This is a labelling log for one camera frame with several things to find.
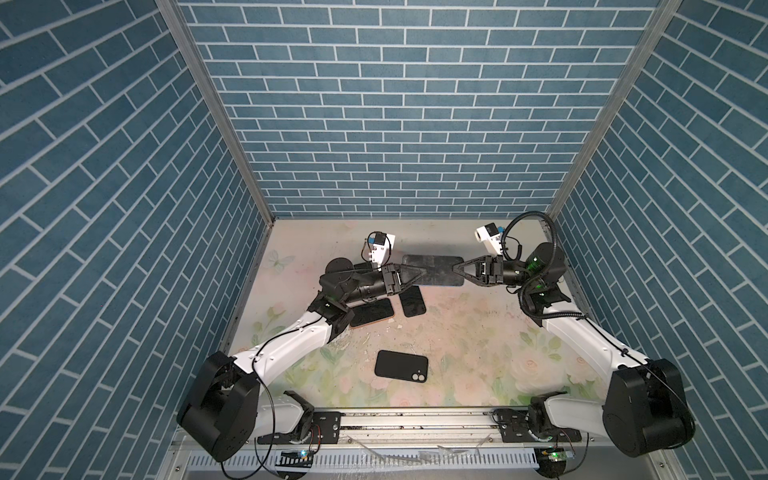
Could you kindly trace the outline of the purple-edged black phone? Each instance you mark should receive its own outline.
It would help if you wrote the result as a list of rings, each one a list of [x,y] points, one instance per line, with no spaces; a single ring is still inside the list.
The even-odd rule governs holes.
[[[387,320],[395,315],[392,302],[388,298],[354,307],[352,313],[351,328],[358,328],[381,320]]]

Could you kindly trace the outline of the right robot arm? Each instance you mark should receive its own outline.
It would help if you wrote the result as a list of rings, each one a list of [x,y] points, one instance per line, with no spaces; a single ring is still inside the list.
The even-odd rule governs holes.
[[[609,438],[629,457],[679,448],[694,437],[695,419],[678,368],[629,348],[573,310],[558,286],[566,271],[559,246],[542,243],[526,260],[486,255],[452,270],[478,286],[513,288],[521,311],[569,345],[607,384],[602,401],[561,391],[533,397],[528,408],[532,435],[547,438],[562,429],[591,433]]]

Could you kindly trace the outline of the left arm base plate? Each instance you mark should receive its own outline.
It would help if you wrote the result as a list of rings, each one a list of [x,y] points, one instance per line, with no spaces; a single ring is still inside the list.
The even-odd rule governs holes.
[[[341,430],[342,413],[340,411],[314,411],[304,413],[296,427],[284,438],[289,443],[305,443],[310,437],[320,445],[337,444]]]

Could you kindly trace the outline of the blue-edged black phone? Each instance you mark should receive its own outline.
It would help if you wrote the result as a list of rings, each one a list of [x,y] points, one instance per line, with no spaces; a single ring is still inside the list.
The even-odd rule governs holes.
[[[403,256],[402,263],[425,270],[415,284],[419,286],[460,287],[465,279],[453,271],[453,267],[464,259],[460,256],[417,255]]]

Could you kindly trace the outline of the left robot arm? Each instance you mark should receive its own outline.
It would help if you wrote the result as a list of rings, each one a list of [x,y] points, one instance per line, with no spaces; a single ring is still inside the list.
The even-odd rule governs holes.
[[[216,352],[203,362],[179,408],[179,426],[217,462],[254,438],[306,439],[313,406],[294,392],[268,394],[269,384],[341,335],[354,308],[399,295],[426,273],[411,265],[364,268],[344,257],[330,261],[319,278],[318,294],[292,325],[249,350],[233,356]],[[268,395],[265,409],[259,406],[262,395]]]

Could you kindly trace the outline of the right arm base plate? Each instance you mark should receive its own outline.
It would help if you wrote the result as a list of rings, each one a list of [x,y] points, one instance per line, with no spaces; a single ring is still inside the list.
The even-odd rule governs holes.
[[[530,418],[528,408],[497,408],[491,411],[491,420],[499,430],[503,443],[557,443],[576,444],[582,433],[574,429],[560,429],[547,421]]]

